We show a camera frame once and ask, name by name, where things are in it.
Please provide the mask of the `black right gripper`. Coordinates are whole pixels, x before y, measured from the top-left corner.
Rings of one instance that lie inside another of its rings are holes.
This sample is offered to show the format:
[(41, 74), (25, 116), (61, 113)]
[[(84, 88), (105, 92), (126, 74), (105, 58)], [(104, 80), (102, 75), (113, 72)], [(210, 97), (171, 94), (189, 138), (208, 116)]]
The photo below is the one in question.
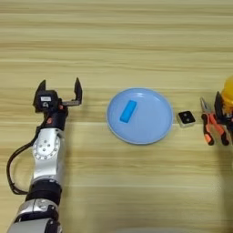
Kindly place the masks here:
[(227, 127), (229, 134), (233, 137), (233, 116), (225, 116), (223, 113), (223, 99), (219, 92), (216, 94), (215, 99), (215, 112), (219, 122), (224, 121), (224, 125)]

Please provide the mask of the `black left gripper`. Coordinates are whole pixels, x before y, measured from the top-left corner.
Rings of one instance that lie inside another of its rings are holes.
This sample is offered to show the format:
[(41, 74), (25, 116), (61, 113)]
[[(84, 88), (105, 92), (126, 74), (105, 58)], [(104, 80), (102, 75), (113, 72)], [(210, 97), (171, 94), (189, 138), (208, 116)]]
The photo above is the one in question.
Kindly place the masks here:
[[(36, 93), (44, 90), (46, 90), (45, 80), (39, 84)], [(65, 128), (68, 108), (70, 106), (80, 106), (82, 104), (83, 90), (79, 78), (76, 79), (74, 93), (75, 98), (73, 101), (59, 102), (58, 106), (53, 106), (46, 110), (44, 114), (45, 119), (42, 124), (43, 128)]]

